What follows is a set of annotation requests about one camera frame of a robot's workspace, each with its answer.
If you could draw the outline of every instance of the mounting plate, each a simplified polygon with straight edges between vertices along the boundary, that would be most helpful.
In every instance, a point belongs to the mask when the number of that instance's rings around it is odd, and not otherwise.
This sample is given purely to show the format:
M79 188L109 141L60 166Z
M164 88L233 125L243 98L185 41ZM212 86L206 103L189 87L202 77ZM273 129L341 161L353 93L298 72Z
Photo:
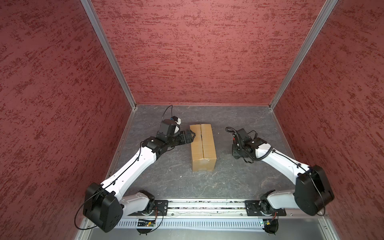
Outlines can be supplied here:
M157 209L161 210L163 212L164 216L166 216L167 211L168 211L168 200L155 199L155 207L157 207ZM147 216L154 216L155 215L155 211L152 211L151 214L149 214L149 215L144 215L145 212L146 211L134 212L134 213L130 214L129 216L147 217Z
M245 209L247 211L247 215L250 217L269 217L264 215L261 211L257 210L254 206L259 205L259 200L246 200L245 202ZM280 217L287 216L287 213L285 212L285 209L278 209L277 215Z

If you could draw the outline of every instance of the cardboard box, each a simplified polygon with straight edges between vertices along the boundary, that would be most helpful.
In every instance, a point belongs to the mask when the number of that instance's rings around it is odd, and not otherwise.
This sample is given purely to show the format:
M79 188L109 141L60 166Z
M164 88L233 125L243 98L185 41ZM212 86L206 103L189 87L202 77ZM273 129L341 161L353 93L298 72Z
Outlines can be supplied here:
M210 124L189 126L196 134L191 143L192 171L212 171L216 164L216 149Z

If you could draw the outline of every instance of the red wall panel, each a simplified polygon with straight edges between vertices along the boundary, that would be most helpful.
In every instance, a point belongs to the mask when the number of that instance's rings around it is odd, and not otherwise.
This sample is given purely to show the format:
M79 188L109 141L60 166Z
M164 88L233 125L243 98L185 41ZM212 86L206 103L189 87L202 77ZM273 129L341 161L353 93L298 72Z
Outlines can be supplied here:
M0 18L0 239L72 239L130 106L79 0L1 1Z
M137 103L268 105L324 0L94 0Z
M275 108L295 157L326 170L342 239L384 236L383 12L339 0Z

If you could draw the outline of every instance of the aluminum frame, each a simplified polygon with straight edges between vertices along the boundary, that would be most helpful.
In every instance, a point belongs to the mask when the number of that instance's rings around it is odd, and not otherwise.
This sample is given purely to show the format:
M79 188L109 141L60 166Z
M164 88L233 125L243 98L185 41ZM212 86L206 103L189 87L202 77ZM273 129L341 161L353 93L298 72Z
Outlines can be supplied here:
M292 80L293 75L296 73L305 55L311 48L313 42L315 41L317 35L319 35L321 28L324 26L325 22L327 21L329 15L331 14L337 2L338 0L326 0L326 2L324 3L323 7L319 12L319 15L317 16L307 37L305 38L303 45L301 46L299 52L297 53L296 58L293 60L291 68L288 70L287 74L285 75L279 89L277 90L275 96L273 97L269 105L271 110L273 110L276 107L276 104L278 103L285 89L287 88L288 84Z
M291 147L289 146L289 143L288 143L288 141L287 141L287 138L286 138L285 135L284 135L283 129L281 128L280 123L279 123L279 121L277 120L277 117L276 117L276 115L275 115L275 113L274 113L274 111L273 111L272 109L271 109L271 113L272 113L273 119L275 120L275 123L276 123L276 125L277 125L277 130L278 130L279 133L280 133L280 137L281 137L281 139L283 140L283 144L284 144L284 147L285 147L285 149L286 149L286 151L287 151L287 155L288 155L288 157L291 157L291 158L295 159L295 156L293 155L292 149L291 149Z
M111 48L111 45L109 44L109 41L107 39L107 36L105 35L105 32L103 30L103 27L101 26L101 23L99 21L99 18L96 14L96 11L92 5L91 0L80 0L85 12L88 15L89 20L91 21L91 24L93 26L93 29L96 32L97 37L99 38L99 41L105 51L105 54L108 57L108 60L115 71L116 77L118 78L120 85L125 93L125 96L127 97L129 104L131 105L132 109L136 109L136 102L133 98L133 95L131 93L131 90L129 89L128 83L124 77L123 72L121 71L121 68L119 66L119 63L115 57L115 54L113 53L113 50Z
M133 123L133 118L135 116L136 111L137 111L137 107L135 109L132 109L131 114L129 115L127 124L125 125L124 131L123 131L123 133L121 135L121 138L120 138L120 141L119 141L119 145L116 148L116 152L115 152L115 154L113 156L111 165L109 166L106 179L109 178L110 176L112 176L112 174L114 174L115 171L116 171L116 165L117 165L118 160L119 160L119 158L121 156L122 148L123 148L123 146L125 144L125 141L127 140L127 136L128 136L129 130L131 129L131 126L132 126L132 123Z
M172 222L255 222L258 219L268 219L272 216L247 216L245 209L246 200L254 199L158 199L156 201L167 200L168 208L167 215L164 216L165 222L169 222L168 225L159 228L175 228L172 227ZM332 221L329 218L329 215L323 216L309 216L300 209L285 209L287 216L279 216L283 219L318 219L319 227L322 229L324 236L327 240L339 240L339 237L333 227ZM143 216L123 216L118 223L117 228L136 228L137 219L143 218ZM84 221L82 227L92 227L93 224L90 221ZM261 231L260 226L250 227L248 225L238 225L238 227L228 227L227 228L213 228L210 227L213 225L193 225L191 229L196 230L244 230L244 231ZM76 236L76 240L87 240L89 238L91 231L82 231L81 235Z

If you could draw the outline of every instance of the metal corner profile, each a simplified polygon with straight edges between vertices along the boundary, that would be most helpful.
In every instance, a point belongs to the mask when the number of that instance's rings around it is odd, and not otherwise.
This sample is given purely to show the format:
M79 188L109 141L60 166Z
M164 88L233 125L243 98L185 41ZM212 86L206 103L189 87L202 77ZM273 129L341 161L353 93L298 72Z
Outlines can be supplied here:
M271 113L272 113L273 119L274 119L275 122L276 122L277 130L279 131L280 136L281 136L281 139L283 140L284 147L285 147L285 149L287 150L287 155L288 155L289 157L295 159L295 156L293 155L293 152L292 152L292 150L291 150L291 147L289 146L289 143L288 143L288 141L287 141L287 138L286 138L285 135L284 135L283 129L281 128L280 123L279 123L279 121L277 120L277 117L276 117L275 113L273 112L273 110L271 110Z
M122 149L124 147L124 144L125 144L125 142L127 140L127 136L128 136L129 130L131 129L131 126L132 126L132 123L133 123L133 118L135 116L136 110L137 110L137 108L136 109L132 109L131 114L129 115L127 124L126 124L126 126L124 128L124 131L123 131L122 135L121 135L118 147L116 148L115 155L113 156L112 162L111 162L111 164L109 166L106 179L109 178L110 176L112 176L115 173L117 162L118 162L118 160L119 160L119 158L121 156L121 151L122 151Z
M270 109L273 110L275 106L277 105L279 99L283 95L285 89L287 88L288 84L293 78L293 75L296 73L297 69L299 68L301 62L303 61L305 55L311 48L313 42L315 41L317 35L319 34L321 28L324 26L326 20L328 19L329 15L331 14L334 6L338 0L326 0L323 7L321 8L319 15L317 16L315 22L313 23L307 37L305 38L298 54L296 55L296 58L293 60L293 63L291 65L291 68L288 70L287 74L285 75L279 89L277 90L275 96L273 97L271 103L270 103Z
M88 15L89 20L91 21L91 24L93 26L93 29L96 32L97 37L100 40L101 46L103 47L105 54L107 55L109 62L111 63L111 66L113 70L115 71L115 74L120 82L120 85L129 101L129 104L131 105L132 109L136 108L136 102L133 99L133 95L131 93L131 90L129 89L129 86L127 84L127 81L125 80L125 77L121 71L121 68L119 66L119 63L115 57L115 54L113 53L113 50L109 44L109 41L107 39L107 36L105 35L105 32L103 30L103 27L101 26L101 23L99 21L99 18L96 14L96 11L92 5L92 2L90 0L80 0L85 12Z

